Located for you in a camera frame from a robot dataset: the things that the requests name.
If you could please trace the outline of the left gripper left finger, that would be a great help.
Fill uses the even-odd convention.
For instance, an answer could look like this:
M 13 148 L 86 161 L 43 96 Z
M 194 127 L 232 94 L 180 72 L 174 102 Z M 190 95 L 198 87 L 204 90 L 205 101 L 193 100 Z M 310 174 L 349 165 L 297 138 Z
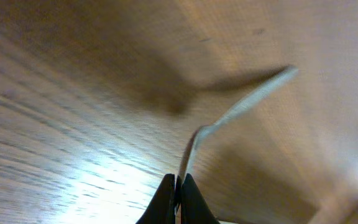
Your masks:
M 175 223 L 175 175 L 164 175 L 145 212 L 136 224 Z

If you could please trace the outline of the small steel teaspoon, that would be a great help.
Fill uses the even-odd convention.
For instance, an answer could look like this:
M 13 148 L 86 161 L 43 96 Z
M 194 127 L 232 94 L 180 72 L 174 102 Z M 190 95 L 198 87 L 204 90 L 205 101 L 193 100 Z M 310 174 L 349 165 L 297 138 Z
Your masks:
M 211 134 L 215 133 L 225 124 L 246 114 L 255 105 L 273 93 L 275 90 L 284 86 L 293 79 L 299 72 L 296 66 L 289 65 L 282 72 L 277 73 L 266 81 L 263 81 L 256 89 L 251 91 L 245 97 L 241 98 L 231 108 L 229 108 L 219 119 L 212 124 L 200 126 L 192 135 L 186 145 L 183 157 L 181 159 L 180 169 L 178 171 L 177 181 L 183 183 L 186 175 L 191 172 L 195 156 L 200 144 Z

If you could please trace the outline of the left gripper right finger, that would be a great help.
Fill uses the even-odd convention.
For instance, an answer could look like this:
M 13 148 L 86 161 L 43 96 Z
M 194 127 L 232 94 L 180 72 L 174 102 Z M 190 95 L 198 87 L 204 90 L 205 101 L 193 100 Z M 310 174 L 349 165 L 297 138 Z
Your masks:
M 181 186 L 181 224 L 219 224 L 191 174 Z

